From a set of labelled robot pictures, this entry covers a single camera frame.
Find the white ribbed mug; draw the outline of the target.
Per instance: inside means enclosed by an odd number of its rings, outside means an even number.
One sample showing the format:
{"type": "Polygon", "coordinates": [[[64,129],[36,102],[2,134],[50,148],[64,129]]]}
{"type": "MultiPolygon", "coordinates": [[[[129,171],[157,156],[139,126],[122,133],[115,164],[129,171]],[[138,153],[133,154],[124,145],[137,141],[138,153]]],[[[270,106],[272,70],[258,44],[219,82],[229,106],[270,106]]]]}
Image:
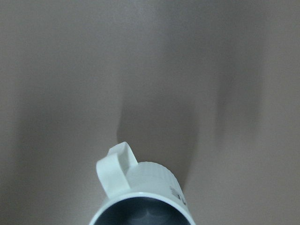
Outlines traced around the white ribbed mug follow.
{"type": "Polygon", "coordinates": [[[127,142],[109,149],[96,172],[106,198],[91,225],[193,225],[180,184],[166,167],[138,162],[127,142]]]}

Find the brown paper table mat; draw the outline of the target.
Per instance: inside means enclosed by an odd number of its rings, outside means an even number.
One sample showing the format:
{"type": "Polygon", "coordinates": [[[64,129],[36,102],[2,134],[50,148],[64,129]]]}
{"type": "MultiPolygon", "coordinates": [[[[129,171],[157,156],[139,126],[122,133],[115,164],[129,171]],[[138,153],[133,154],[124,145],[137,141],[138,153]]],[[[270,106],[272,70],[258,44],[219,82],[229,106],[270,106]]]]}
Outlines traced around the brown paper table mat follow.
{"type": "Polygon", "coordinates": [[[1,1],[1,224],[88,224],[123,141],[198,225],[299,224],[299,1],[1,1]]]}

